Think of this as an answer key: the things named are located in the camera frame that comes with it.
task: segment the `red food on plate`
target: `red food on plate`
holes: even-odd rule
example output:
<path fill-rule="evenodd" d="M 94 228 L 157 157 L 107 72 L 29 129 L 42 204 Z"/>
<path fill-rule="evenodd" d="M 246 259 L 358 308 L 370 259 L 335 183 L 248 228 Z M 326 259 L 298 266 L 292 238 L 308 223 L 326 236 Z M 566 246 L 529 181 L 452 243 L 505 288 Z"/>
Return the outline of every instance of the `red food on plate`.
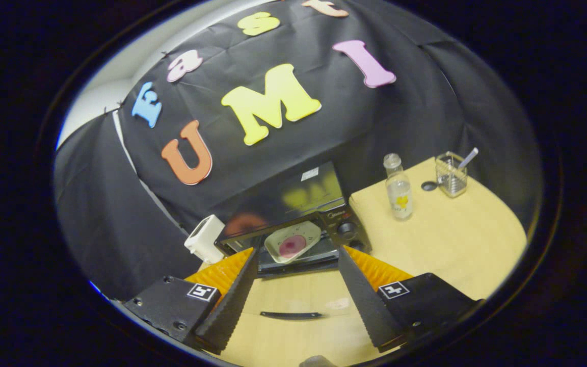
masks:
<path fill-rule="evenodd" d="M 280 256 L 290 258 L 296 255 L 307 246 L 307 241 L 302 235 L 292 235 L 288 239 L 282 241 L 280 245 Z"/>

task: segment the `orange soft gripper pad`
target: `orange soft gripper pad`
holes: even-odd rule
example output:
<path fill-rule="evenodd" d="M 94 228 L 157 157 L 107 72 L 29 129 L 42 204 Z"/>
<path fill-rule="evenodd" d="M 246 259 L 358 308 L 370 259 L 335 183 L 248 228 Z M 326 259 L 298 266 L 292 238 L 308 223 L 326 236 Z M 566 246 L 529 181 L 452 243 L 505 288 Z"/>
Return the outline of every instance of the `orange soft gripper pad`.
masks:
<path fill-rule="evenodd" d="M 251 252 L 252 248 L 249 248 L 232 256 L 228 256 L 218 263 L 212 264 L 200 272 L 186 277 L 184 280 L 217 288 L 221 293 L 221 297 L 217 301 L 217 304 L 219 304 L 223 297 L 228 293 L 228 290 L 235 282 L 235 279 L 237 279 L 239 272 L 242 271 Z"/>
<path fill-rule="evenodd" d="M 364 274 L 370 286 L 373 287 L 373 291 L 377 292 L 378 288 L 382 285 L 390 284 L 394 281 L 403 281 L 412 277 L 373 256 L 345 245 L 344 247 L 352 260 L 357 264 L 357 267 L 361 270 L 361 273 Z"/>

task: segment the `foam letter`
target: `foam letter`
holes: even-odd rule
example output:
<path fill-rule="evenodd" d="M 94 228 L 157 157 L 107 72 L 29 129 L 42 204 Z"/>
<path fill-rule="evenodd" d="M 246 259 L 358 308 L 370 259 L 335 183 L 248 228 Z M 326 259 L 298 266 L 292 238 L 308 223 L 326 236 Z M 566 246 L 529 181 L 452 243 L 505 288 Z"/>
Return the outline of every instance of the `foam letter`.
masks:
<path fill-rule="evenodd" d="M 285 117 L 289 121 L 298 121 L 321 109 L 321 102 L 309 97 L 294 76 L 294 66 L 282 64 L 272 68 L 264 76 L 264 94 L 246 87 L 237 87 L 221 99 L 221 104 L 230 106 L 242 124 L 248 146 L 264 139 L 269 134 L 266 126 L 261 126 L 255 116 L 269 125 L 282 127 L 280 102 L 286 107 Z"/>
<path fill-rule="evenodd" d="M 313 7 L 314 9 L 323 14 L 334 16 L 336 18 L 348 16 L 347 11 L 336 10 L 333 7 L 331 7 L 330 5 L 334 5 L 331 2 L 320 2 L 320 0 L 307 0 L 307 2 L 304 2 L 302 5 L 303 7 Z"/>
<path fill-rule="evenodd" d="M 198 57 L 198 51 L 195 49 L 181 54 L 181 56 L 178 56 L 169 64 L 168 69 L 171 71 L 167 75 L 167 81 L 177 81 L 186 73 L 196 70 L 202 63 L 203 59 Z"/>
<path fill-rule="evenodd" d="M 377 88 L 395 82 L 395 74 L 387 71 L 366 51 L 366 45 L 361 40 L 347 40 L 332 46 L 332 49 L 346 54 L 364 74 L 364 84 L 368 88 Z"/>
<path fill-rule="evenodd" d="M 194 153 L 198 156 L 198 166 L 195 169 L 189 168 L 178 151 L 178 140 L 173 139 L 163 148 L 163 158 L 169 163 L 180 181 L 185 185 L 196 185 L 203 181 L 212 170 L 212 155 L 207 149 L 205 142 L 200 133 L 198 133 L 198 121 L 193 120 L 188 123 L 180 132 L 180 137 L 189 140 Z"/>
<path fill-rule="evenodd" d="M 158 120 L 158 115 L 163 109 L 163 104 L 160 102 L 153 104 L 158 100 L 158 95 L 154 91 L 149 91 L 151 86 L 153 86 L 153 83 L 151 82 L 144 83 L 140 89 L 140 93 L 137 95 L 135 105 L 132 107 L 130 115 L 140 115 L 140 117 L 149 122 L 150 128 L 154 128 L 155 123 Z"/>
<path fill-rule="evenodd" d="M 260 33 L 268 32 L 280 25 L 280 20 L 273 18 L 267 12 L 258 12 L 243 18 L 237 23 L 237 27 L 242 28 L 244 33 L 249 36 L 256 36 Z"/>

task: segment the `white wall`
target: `white wall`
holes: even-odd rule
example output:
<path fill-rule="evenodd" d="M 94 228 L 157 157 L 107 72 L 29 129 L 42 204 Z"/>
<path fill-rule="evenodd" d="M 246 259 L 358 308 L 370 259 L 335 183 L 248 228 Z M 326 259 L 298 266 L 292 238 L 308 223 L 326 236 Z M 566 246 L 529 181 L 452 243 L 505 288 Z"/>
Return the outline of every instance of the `white wall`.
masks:
<path fill-rule="evenodd" d="M 58 137 L 56 149 L 77 128 L 107 111 L 116 109 L 133 85 L 160 58 L 184 40 L 233 13 L 279 0 L 211 0 L 173 16 L 121 49 L 84 86 L 73 102 Z"/>

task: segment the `orange letter u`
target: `orange letter u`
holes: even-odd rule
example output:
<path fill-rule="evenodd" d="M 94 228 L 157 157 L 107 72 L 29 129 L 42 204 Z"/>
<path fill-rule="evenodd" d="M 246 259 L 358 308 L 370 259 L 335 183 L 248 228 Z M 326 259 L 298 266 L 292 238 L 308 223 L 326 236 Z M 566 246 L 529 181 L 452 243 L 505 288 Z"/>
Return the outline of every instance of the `orange letter u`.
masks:
<path fill-rule="evenodd" d="M 191 169 L 182 158 L 180 151 L 178 151 L 178 140 L 173 139 L 168 142 L 163 148 L 163 158 L 169 163 L 180 181 L 185 185 L 196 185 L 203 181 L 212 170 L 212 155 L 205 146 L 203 138 L 198 133 L 198 121 L 193 120 L 188 123 L 180 132 L 180 137 L 189 140 L 192 145 L 194 153 L 198 156 L 198 166 Z"/>

